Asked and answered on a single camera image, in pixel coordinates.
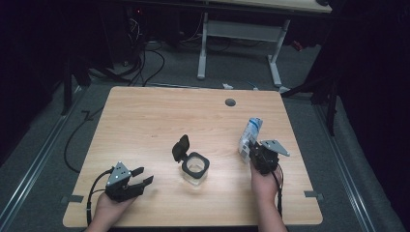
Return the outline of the white-framed desk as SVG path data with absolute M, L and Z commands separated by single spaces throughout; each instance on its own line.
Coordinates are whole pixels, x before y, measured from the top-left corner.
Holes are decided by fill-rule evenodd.
M 332 7 L 327 0 L 198 0 L 204 7 L 244 7 L 246 10 L 279 10 L 283 13 L 330 14 Z M 210 19 L 209 11 L 202 15 L 201 50 L 198 60 L 197 78 L 206 77 L 207 41 L 209 37 L 239 39 L 274 43 L 273 53 L 267 56 L 274 85 L 283 89 L 278 73 L 277 59 L 287 34 L 291 19 L 286 17 L 281 25 L 234 22 L 232 19 Z

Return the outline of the black metal stand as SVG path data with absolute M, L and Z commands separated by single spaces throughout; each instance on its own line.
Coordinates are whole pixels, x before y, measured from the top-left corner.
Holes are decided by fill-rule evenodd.
M 64 101 L 63 115 L 67 115 L 73 104 L 73 79 L 81 87 L 88 87 L 91 84 L 91 78 L 88 74 L 87 63 L 82 57 L 70 56 L 64 63 Z
M 334 124 L 337 113 L 337 89 L 340 77 L 338 75 L 323 76 L 318 79 L 308 81 L 302 85 L 292 88 L 284 93 L 281 93 L 283 98 L 291 97 L 297 93 L 311 92 L 310 101 L 312 104 L 327 104 L 326 129 L 330 136 L 335 135 Z

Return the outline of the blue and white milk carton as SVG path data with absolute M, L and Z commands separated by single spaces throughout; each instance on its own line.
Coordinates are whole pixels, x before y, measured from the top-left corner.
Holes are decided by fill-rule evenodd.
M 248 163 L 250 160 L 249 153 L 250 153 L 250 148 L 249 144 L 251 142 L 255 142 L 256 138 L 260 132 L 260 129 L 262 127 L 263 120 L 260 118 L 250 118 L 248 120 L 248 123 L 239 139 L 239 155 L 241 156 L 242 160 L 244 163 Z

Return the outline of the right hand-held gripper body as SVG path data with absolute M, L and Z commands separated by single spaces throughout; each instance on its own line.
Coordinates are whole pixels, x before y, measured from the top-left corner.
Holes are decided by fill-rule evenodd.
M 249 155 L 249 157 L 256 170 L 262 175 L 267 175 L 277 169 L 278 155 L 290 156 L 290 153 L 277 140 L 261 140 L 257 143 L 257 155 Z

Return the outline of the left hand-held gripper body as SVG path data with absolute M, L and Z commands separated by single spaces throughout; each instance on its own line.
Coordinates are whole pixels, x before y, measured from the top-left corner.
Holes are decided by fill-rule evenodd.
M 111 200 L 123 202 L 143 194 L 129 190 L 129 186 L 132 186 L 129 184 L 132 177 L 131 171 L 121 161 L 113 167 L 105 185 L 105 193 Z

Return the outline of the metal floor rail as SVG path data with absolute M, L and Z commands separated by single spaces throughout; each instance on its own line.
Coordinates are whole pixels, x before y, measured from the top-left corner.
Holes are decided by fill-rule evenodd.
M 73 109 L 87 90 L 87 87 L 75 87 L 73 103 L 64 110 L 64 94 L 59 89 L 51 104 L 35 118 L 12 155 L 0 167 L 0 232 L 9 230 L 51 156 Z
M 367 211 L 364 199 L 360 194 L 356 183 L 348 169 L 348 166 L 343 158 L 341 150 L 337 145 L 337 141 L 333 135 L 328 130 L 326 124 L 326 115 L 324 109 L 321 106 L 315 106 L 315 114 L 320 120 L 320 125 L 322 130 L 325 132 L 327 140 L 331 146 L 332 153 L 336 160 L 337 171 L 339 173 L 340 179 L 344 186 L 345 192 L 349 199 L 350 205 L 354 211 L 356 219 L 360 224 L 363 232 L 376 232 L 372 219 Z

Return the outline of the clear jar with black lid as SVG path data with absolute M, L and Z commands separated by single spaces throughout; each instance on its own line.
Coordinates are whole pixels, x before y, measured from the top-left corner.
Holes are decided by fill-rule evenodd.
M 181 164 L 182 176 L 193 186 L 201 185 L 208 175 L 210 161 L 197 152 L 188 153 L 189 137 L 184 134 L 172 148 L 174 160 Z

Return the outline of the dark computer case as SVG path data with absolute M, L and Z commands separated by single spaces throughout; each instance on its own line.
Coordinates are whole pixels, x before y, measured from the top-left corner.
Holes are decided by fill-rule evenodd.
M 130 6 L 108 4 L 105 8 L 104 23 L 114 64 L 134 60 L 140 36 L 137 17 L 136 9 Z

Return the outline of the person's left hand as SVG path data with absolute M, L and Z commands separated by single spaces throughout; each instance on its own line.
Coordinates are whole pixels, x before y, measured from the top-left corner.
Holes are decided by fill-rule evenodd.
M 102 223 L 113 226 L 135 201 L 135 198 L 128 199 L 123 202 L 111 200 L 105 193 L 102 193 L 98 199 L 95 215 L 92 221 L 100 221 Z

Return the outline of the person's right hand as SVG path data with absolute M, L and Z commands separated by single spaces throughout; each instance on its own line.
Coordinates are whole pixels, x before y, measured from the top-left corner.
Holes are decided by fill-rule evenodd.
M 282 184 L 282 176 L 277 168 L 274 173 L 269 175 L 260 174 L 253 164 L 250 165 L 251 189 L 257 205 L 275 206 L 278 187 Z

